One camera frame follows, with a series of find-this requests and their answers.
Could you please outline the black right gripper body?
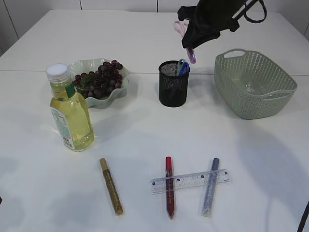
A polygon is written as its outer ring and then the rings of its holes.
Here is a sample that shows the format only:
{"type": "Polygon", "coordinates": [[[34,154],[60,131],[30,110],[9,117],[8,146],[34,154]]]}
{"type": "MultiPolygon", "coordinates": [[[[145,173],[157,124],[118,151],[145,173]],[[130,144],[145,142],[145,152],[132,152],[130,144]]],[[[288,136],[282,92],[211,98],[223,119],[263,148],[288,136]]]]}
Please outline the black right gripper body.
{"type": "Polygon", "coordinates": [[[195,33],[236,31],[239,23],[233,16],[244,6],[244,0],[200,0],[196,6],[181,6],[180,21],[188,20],[188,29],[195,33]]]}

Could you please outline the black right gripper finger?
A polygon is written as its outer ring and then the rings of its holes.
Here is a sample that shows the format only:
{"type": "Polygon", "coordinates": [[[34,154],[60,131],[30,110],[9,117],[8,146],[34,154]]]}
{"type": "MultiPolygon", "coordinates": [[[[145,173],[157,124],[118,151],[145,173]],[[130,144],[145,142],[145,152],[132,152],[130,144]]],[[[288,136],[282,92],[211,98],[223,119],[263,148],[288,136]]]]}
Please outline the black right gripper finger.
{"type": "Polygon", "coordinates": [[[197,48],[205,43],[205,36],[199,32],[192,21],[189,21],[187,30],[182,38],[183,48],[197,48]]]}
{"type": "Polygon", "coordinates": [[[194,31],[193,40],[192,40],[192,48],[197,48],[198,46],[208,41],[215,40],[219,37],[220,37],[220,32],[203,34],[200,31],[194,31]]]}

